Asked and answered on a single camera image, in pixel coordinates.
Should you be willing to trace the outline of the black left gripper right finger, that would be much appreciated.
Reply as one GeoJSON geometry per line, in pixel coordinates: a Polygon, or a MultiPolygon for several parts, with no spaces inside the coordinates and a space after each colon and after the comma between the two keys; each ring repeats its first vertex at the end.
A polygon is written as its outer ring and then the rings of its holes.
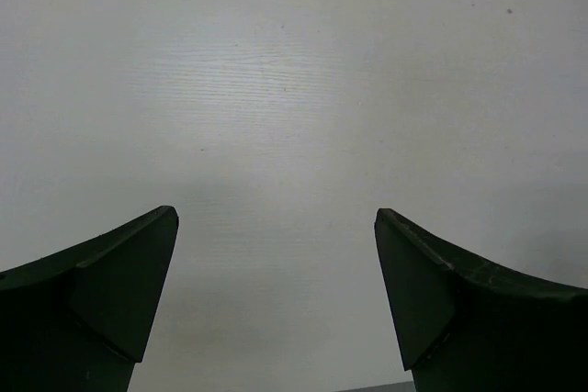
{"type": "Polygon", "coordinates": [[[584,391],[587,292],[494,263],[382,208],[380,268],[419,391],[584,391]]]}

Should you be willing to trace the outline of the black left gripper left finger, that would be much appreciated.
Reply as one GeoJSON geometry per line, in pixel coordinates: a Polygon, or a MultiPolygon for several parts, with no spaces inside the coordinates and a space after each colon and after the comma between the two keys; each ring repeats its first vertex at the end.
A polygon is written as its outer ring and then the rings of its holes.
{"type": "Polygon", "coordinates": [[[126,391],[178,232],[174,207],[1,273],[4,391],[126,391]]]}

